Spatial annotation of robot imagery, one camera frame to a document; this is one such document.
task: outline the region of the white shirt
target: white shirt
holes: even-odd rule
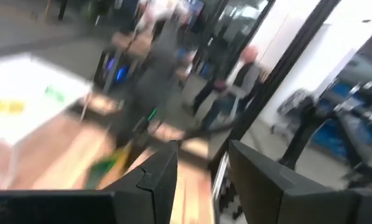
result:
[[[175,11],[185,16],[190,10],[186,0],[139,0],[139,3],[147,3],[146,10],[151,14],[153,22],[163,18],[170,19]]]

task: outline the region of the white table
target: white table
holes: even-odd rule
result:
[[[46,94],[51,87],[62,96],[60,100]],[[50,121],[70,105],[89,94],[92,83],[31,54],[0,58],[0,100],[24,103],[21,114],[0,113],[0,142],[11,148],[11,161],[4,187],[16,175],[20,152],[16,146],[26,136]],[[86,111],[84,104],[81,119]]]

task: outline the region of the green light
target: green light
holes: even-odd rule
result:
[[[147,120],[150,121],[154,117],[154,115],[156,114],[156,112],[157,112],[157,109],[154,109],[153,112],[147,118]]]

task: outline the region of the yellow object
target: yellow object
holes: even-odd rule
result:
[[[24,111],[24,102],[18,100],[0,100],[0,114],[21,114]]]

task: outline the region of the bald man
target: bald man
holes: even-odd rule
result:
[[[251,91],[256,91],[255,80],[258,77],[259,68],[254,66],[256,57],[258,56],[258,50],[254,46],[246,47],[240,54],[240,60],[244,63],[241,69],[238,71],[233,86],[227,86],[225,80],[210,80],[203,87],[203,89],[194,98],[192,105],[193,116],[197,113],[199,107],[204,100],[211,94],[213,90],[224,92],[229,91],[228,94],[224,94],[214,101],[211,110],[208,112],[203,120],[203,126],[210,126],[211,123],[216,119],[222,109],[231,109],[237,97],[245,95],[239,101],[239,110],[244,110],[249,101],[251,101],[254,94]]]

